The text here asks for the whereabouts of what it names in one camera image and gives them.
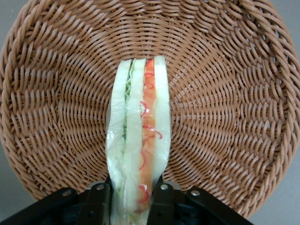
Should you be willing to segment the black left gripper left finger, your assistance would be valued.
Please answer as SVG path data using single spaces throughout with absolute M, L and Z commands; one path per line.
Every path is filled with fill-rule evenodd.
M 109 225 L 110 177 L 91 183 L 84 192 L 64 187 L 1 222 L 2 225 Z

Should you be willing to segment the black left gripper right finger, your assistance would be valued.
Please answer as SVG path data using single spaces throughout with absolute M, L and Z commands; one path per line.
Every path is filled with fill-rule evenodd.
M 154 190 L 148 225 L 250 225 L 247 219 L 204 189 L 181 191 L 160 177 Z

